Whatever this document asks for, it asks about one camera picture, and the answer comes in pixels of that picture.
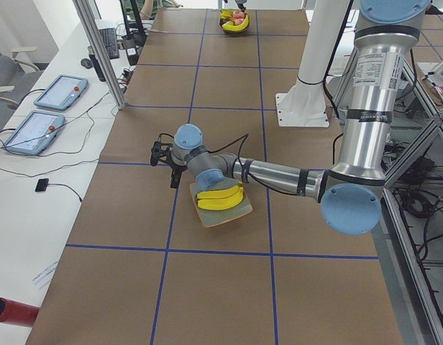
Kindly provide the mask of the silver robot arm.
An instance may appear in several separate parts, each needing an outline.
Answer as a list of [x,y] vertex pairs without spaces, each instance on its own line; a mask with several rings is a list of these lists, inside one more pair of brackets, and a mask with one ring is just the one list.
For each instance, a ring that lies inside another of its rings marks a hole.
[[227,208],[225,180],[259,183],[275,192],[316,200],[325,222],[343,234],[372,230],[381,216],[385,175],[380,166],[393,118],[406,54],[419,40],[428,1],[361,1],[355,31],[358,52],[349,108],[338,160],[314,171],[207,150],[201,130],[180,126],[170,143],[156,141],[150,163],[172,170],[177,188],[189,171],[203,198]]

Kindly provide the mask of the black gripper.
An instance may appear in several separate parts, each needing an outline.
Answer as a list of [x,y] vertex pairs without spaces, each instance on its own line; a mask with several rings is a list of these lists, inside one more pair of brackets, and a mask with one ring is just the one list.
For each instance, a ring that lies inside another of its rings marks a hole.
[[178,188],[181,181],[182,172],[187,170],[184,162],[177,162],[177,159],[172,158],[172,143],[162,143],[155,141],[150,156],[150,164],[154,167],[159,162],[169,166],[172,169],[171,173],[171,188]]
[[246,9],[245,4],[246,4],[247,0],[235,0],[235,2],[240,10]]

